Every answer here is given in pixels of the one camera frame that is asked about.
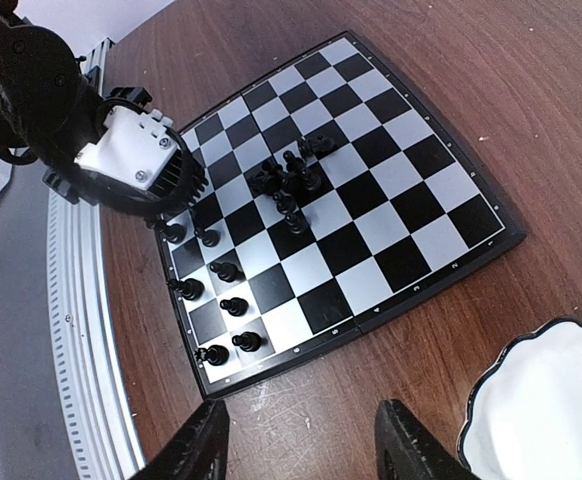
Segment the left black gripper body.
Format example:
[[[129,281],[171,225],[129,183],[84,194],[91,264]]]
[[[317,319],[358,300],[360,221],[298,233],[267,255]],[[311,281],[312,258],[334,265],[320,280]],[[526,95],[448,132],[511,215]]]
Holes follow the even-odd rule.
[[[144,192],[110,179],[88,173],[77,165],[49,166],[43,182],[71,204],[80,200],[90,205],[102,204],[127,215],[179,213],[194,206],[209,181],[201,163],[188,151],[177,150],[158,175],[158,192]]]

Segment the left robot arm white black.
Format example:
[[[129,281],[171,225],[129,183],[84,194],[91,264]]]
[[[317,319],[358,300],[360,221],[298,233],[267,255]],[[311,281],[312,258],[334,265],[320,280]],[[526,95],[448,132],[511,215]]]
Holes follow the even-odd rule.
[[[101,96],[55,32],[0,1],[0,160],[41,161],[43,181],[72,204],[140,217],[194,206],[204,168],[142,87]]]

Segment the black chess king piece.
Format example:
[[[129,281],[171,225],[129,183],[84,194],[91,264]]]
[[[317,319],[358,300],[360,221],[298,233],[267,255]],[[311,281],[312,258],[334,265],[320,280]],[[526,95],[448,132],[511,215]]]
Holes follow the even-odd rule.
[[[156,225],[155,230],[170,244],[178,244],[186,237],[186,228],[181,224],[168,224],[161,221]]]

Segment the black bishop back row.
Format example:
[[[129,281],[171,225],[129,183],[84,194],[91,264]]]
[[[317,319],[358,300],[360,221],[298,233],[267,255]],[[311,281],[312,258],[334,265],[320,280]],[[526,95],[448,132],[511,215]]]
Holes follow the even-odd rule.
[[[204,284],[194,278],[188,278],[185,280],[169,279],[167,281],[167,286],[188,301],[199,299],[205,290]]]

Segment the black pawn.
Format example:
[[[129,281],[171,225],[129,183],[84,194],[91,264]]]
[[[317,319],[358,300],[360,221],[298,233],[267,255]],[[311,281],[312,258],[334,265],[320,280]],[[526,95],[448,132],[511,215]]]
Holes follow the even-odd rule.
[[[215,229],[204,229],[197,227],[194,230],[194,235],[206,248],[216,247],[221,240],[220,232]]]
[[[232,283],[242,275],[240,269],[231,262],[213,261],[209,264],[209,269],[220,281],[225,283]]]
[[[220,308],[233,317],[240,317],[246,314],[249,304],[243,298],[233,297],[230,299],[222,299],[220,301]]]
[[[246,331],[232,337],[232,344],[244,352],[255,352],[262,345],[262,337],[251,331]]]

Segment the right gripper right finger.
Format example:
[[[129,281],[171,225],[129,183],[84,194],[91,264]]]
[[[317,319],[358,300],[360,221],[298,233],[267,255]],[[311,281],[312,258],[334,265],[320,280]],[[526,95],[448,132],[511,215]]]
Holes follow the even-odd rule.
[[[390,399],[379,403],[374,437],[379,479],[476,478],[400,400]]]

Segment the black grey chessboard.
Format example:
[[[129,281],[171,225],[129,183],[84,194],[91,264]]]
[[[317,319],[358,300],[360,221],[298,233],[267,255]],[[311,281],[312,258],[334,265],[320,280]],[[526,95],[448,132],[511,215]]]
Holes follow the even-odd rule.
[[[294,235],[273,199],[247,179],[263,161],[300,153],[297,140],[331,137],[338,149],[304,159],[322,179],[301,193],[308,229]],[[234,94],[182,130],[207,180],[175,221],[178,244],[157,240],[168,279],[194,278],[203,295],[171,301],[198,388],[221,398],[334,350],[427,301],[517,246],[525,231],[500,188],[425,105],[405,77],[342,32]],[[194,230],[215,229],[206,248]],[[232,283],[213,261],[242,272]],[[245,315],[220,308],[245,299]],[[262,337],[244,352],[232,337]],[[222,366],[197,361],[223,345]]]

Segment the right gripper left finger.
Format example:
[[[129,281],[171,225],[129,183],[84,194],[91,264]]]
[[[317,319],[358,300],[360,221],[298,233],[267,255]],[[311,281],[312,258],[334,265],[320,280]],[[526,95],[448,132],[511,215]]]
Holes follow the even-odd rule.
[[[139,479],[225,479],[230,417],[223,400],[205,400]]]

